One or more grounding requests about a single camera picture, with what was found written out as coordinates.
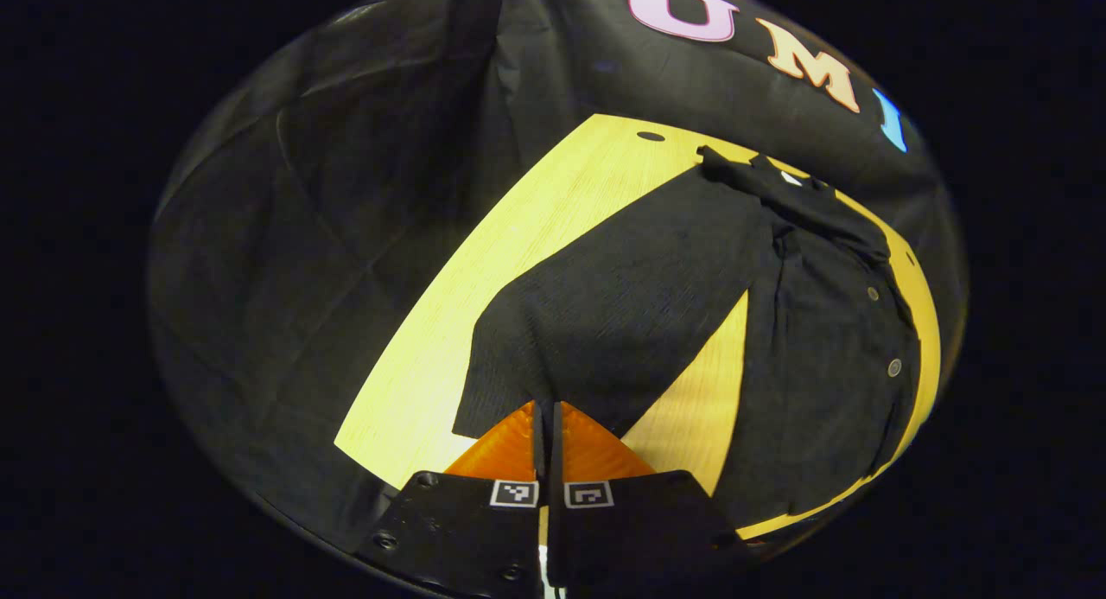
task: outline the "orange letter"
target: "orange letter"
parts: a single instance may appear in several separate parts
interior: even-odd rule
[[[775,55],[768,57],[768,62],[773,67],[796,78],[802,78],[803,70],[806,70],[811,83],[816,87],[822,86],[822,83],[830,78],[830,83],[826,84],[826,92],[830,96],[844,104],[849,111],[860,112],[860,106],[853,95],[853,84],[848,82],[848,67],[845,67],[845,64],[825,52],[818,52],[817,56],[812,55],[811,51],[799,43],[795,35],[791,35],[786,29],[760,18],[758,18],[758,22],[768,29],[772,35],[772,43],[775,44]]]

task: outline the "black shirt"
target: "black shirt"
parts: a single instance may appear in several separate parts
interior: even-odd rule
[[[825,504],[890,460],[919,344],[876,224],[766,158],[699,154],[702,165],[494,296],[453,432],[479,438],[536,399],[572,402],[623,437],[749,292],[738,419],[714,492],[741,527]]]

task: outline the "blue letter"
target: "blue letter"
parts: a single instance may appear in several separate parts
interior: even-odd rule
[[[873,93],[879,98],[879,105],[884,107],[884,136],[890,139],[895,144],[895,147],[906,151],[906,141],[902,140],[902,126],[899,123],[898,108],[884,94],[880,94],[879,90],[874,88]]]

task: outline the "black background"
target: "black background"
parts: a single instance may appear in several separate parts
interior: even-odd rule
[[[164,393],[144,312],[147,229],[188,136],[238,80],[355,1],[7,0],[18,375],[0,595],[400,596],[215,472]],[[1106,389],[1102,0],[762,1],[917,122],[973,274],[943,404],[883,484],[755,571],[749,596],[1106,596],[1102,461],[1087,454]]]

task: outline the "pink letter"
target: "pink letter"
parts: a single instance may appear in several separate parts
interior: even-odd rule
[[[629,0],[629,11],[638,22],[668,35],[678,35],[701,42],[724,42],[733,36],[733,17],[737,6],[724,0],[702,0],[707,4],[707,23],[691,24],[672,18],[668,0]]]

